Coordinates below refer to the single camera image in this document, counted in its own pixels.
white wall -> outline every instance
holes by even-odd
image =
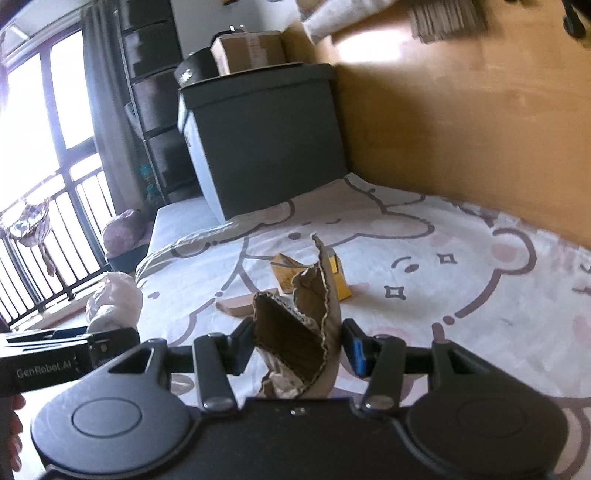
[[[211,38],[230,25],[248,31],[284,30],[297,18],[295,0],[238,0],[224,6],[221,0],[171,0],[183,57],[209,46]]]

sunlight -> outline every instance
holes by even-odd
[[[8,106],[0,118],[0,209],[58,168],[47,119],[39,55],[8,75]]]
[[[402,44],[410,32],[375,30],[346,38],[336,45],[340,58],[347,63],[392,62],[402,57]]]
[[[75,147],[94,134],[86,90],[82,32],[67,37],[51,49],[51,76],[66,148]]]

bed sheet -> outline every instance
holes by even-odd
[[[175,243],[179,238],[218,225],[204,197],[166,205],[156,214],[148,255]]]
[[[465,203],[379,187],[350,174],[278,206],[178,240],[138,267],[142,339],[189,345],[239,323],[218,298],[277,286],[278,252],[312,263],[317,233],[343,263],[353,296],[341,303],[369,335],[411,346],[448,338],[549,395],[569,421],[559,478],[591,478],[591,255],[517,218]],[[267,369],[255,352],[230,383],[239,401]],[[332,396],[361,397],[343,356]],[[173,391],[194,404],[192,378]],[[403,404],[426,393],[405,382]]]

gray curtain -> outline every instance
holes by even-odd
[[[2,315],[0,315],[0,333],[10,333],[10,327]]]
[[[4,63],[4,38],[6,31],[0,33],[0,115],[8,104],[8,68]]]
[[[139,177],[141,150],[125,114],[125,80],[113,0],[94,0],[82,11],[84,65],[95,143],[117,213],[150,210]]]

dark gray storage box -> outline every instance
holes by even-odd
[[[220,222],[309,192],[347,171],[328,64],[288,64],[181,89],[178,129]]]

